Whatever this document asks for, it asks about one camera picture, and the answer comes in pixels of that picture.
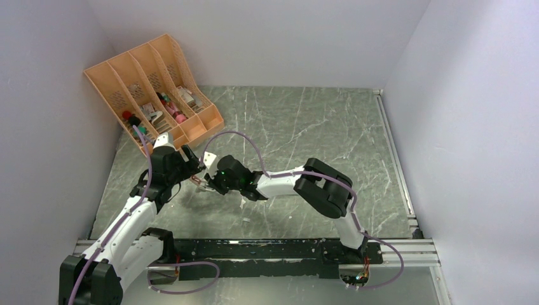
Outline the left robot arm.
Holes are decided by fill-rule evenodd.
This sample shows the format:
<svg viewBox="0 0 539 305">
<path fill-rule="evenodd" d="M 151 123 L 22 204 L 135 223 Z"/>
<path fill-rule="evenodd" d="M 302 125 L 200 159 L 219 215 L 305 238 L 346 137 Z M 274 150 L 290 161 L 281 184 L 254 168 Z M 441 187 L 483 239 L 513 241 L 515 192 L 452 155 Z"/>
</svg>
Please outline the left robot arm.
<svg viewBox="0 0 539 305">
<path fill-rule="evenodd" d="M 67 256 L 60 266 L 59 304 L 121 304 L 123 294 L 152 263 L 178 261 L 171 231 L 149 227 L 172 197 L 172 189 L 200 173 L 192 149 L 154 146 L 151 166 L 113 223 L 81 255 Z"/>
</svg>

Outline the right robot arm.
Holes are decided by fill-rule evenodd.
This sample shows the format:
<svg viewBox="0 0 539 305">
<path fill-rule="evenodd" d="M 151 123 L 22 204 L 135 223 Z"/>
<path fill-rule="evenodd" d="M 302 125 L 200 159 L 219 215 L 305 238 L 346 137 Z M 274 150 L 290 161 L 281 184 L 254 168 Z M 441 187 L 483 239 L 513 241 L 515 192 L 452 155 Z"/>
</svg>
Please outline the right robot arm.
<svg viewBox="0 0 539 305">
<path fill-rule="evenodd" d="M 212 153 L 201 158 L 207 187 L 221 195 L 238 191 L 250 201 L 279 196 L 300 196 L 319 214 L 332 219 L 348 262 L 367 255 L 366 231 L 355 215 L 357 194 L 343 173 L 316 158 L 305 165 L 281 172 L 251 171 L 231 155 L 218 159 Z"/>
</svg>

